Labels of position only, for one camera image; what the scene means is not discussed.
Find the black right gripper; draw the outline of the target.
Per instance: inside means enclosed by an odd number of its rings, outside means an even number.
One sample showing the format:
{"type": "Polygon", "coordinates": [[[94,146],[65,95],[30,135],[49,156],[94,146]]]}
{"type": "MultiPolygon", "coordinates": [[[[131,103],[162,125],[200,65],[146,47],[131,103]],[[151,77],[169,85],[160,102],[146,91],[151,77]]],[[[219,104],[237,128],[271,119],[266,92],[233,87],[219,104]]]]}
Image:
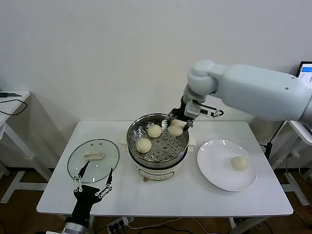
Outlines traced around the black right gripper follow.
{"type": "Polygon", "coordinates": [[[187,122],[184,126],[184,129],[189,129],[193,127],[194,118],[188,117],[185,115],[186,103],[183,100],[184,97],[181,98],[181,105],[179,108],[174,108],[172,112],[170,112],[164,120],[161,122],[162,127],[169,127],[171,122],[174,119],[178,119],[183,122],[187,122]]]}

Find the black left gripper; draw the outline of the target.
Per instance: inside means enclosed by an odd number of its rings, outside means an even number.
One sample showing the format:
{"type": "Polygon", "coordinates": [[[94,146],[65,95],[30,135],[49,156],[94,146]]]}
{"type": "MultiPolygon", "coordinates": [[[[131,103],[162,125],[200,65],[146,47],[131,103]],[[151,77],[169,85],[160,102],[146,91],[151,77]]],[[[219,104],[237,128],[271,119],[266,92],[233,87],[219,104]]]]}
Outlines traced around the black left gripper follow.
{"type": "Polygon", "coordinates": [[[113,168],[110,169],[105,187],[102,190],[93,186],[82,185],[81,179],[83,178],[89,163],[90,161],[87,161],[79,170],[78,175],[74,176],[74,197],[77,201],[71,214],[71,222],[73,223],[89,223],[92,206],[99,203],[101,198],[106,196],[112,190],[113,168]]]}

